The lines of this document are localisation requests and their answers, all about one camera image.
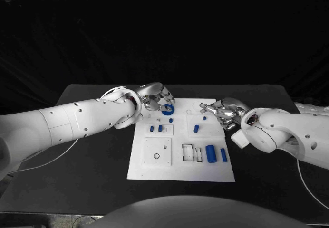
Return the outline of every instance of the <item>black curtain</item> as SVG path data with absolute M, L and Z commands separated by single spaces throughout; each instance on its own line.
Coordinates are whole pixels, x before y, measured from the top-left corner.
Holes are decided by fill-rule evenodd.
M 55 105 L 70 84 L 156 81 L 281 84 L 329 105 L 328 3 L 268 4 L 0 1 L 0 114 Z

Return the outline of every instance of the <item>black cable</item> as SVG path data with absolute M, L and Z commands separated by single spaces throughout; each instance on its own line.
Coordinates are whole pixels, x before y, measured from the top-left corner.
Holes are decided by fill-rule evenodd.
M 83 217 L 89 217 L 89 216 L 80 216 L 80 217 L 76 219 L 74 224 L 76 224 L 76 222 L 79 221 L 79 219 L 83 218 Z

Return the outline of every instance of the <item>raised white platform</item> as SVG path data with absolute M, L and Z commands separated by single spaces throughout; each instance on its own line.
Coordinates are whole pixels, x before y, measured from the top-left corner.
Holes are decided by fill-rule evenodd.
M 200 112 L 200 103 L 210 105 L 216 101 L 216 99 L 178 98 L 174 105 L 175 113 L 171 116 L 144 108 L 145 118 L 136 124 L 128 179 L 236 182 L 224 128 L 214 114 Z M 167 101 L 162 99 L 159 103 L 165 105 Z M 198 133 L 194 132 L 195 125 L 200 125 Z M 194 161 L 190 161 L 190 146 L 185 148 L 190 157 L 184 161 L 184 144 L 193 145 Z M 217 163 L 208 163 L 208 145 L 216 146 Z M 200 153 L 197 154 L 195 148 L 201 148 L 203 162 L 197 159 Z M 226 149 L 229 162 L 223 162 L 221 148 Z

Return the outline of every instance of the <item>robotic hand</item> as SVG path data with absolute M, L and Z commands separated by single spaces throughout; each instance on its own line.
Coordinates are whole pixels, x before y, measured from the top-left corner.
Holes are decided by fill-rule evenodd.
M 162 83 L 144 85 L 136 91 L 122 86 L 109 92 L 100 99 L 0 116 L 0 180 L 50 147 L 138 123 L 144 104 L 151 111 L 172 111 L 158 104 L 161 98 L 175 104 Z
M 268 153 L 281 149 L 301 161 L 329 169 L 329 116 L 291 114 L 282 109 L 250 109 L 234 98 L 224 98 L 211 105 L 201 104 L 201 107 L 201 113 L 214 113 L 227 131 L 242 125 L 232 136 L 242 149 L 250 143 Z

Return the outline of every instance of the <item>round hole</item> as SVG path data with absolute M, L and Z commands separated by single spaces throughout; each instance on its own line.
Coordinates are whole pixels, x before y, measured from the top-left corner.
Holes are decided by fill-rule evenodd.
M 317 147 L 318 147 L 318 143 L 317 142 L 312 142 L 311 149 L 314 150 Z

